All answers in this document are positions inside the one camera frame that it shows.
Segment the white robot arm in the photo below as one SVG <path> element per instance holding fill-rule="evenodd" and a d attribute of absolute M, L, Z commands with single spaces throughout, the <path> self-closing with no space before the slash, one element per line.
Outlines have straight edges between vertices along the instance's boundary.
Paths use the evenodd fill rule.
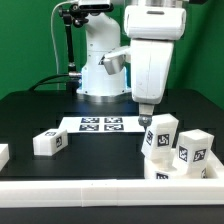
<path fill-rule="evenodd" d="M 139 104 L 139 124 L 152 122 L 154 106 L 161 102 L 174 42 L 185 30 L 186 10 L 177 0 L 130 0 L 124 11 L 128 46 L 119 46 L 102 22 L 93 24 L 94 51 L 110 75 L 131 65 L 132 99 Z"/>

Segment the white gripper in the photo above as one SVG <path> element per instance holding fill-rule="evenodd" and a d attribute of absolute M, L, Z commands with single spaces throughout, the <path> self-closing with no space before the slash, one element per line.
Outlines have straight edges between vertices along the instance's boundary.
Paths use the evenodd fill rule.
<path fill-rule="evenodd" d="M 132 98 L 139 104 L 140 126 L 152 123 L 154 106 L 161 102 L 172 59 L 172 41 L 131 41 Z"/>

